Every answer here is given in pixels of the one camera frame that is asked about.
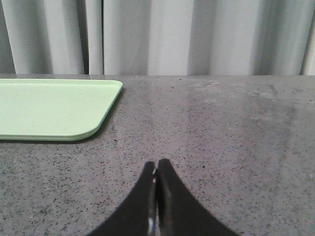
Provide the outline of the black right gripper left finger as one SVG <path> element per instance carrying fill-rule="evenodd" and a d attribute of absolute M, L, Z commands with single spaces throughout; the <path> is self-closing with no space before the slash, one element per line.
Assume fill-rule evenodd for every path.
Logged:
<path fill-rule="evenodd" d="M 146 162 L 124 201 L 90 236 L 154 236 L 156 226 L 156 168 Z"/>

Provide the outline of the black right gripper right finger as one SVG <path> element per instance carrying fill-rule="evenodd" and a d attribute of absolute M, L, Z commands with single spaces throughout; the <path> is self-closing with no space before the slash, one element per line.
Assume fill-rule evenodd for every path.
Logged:
<path fill-rule="evenodd" d="M 158 162 L 158 216 L 162 236 L 236 236 L 185 187 L 170 160 Z"/>

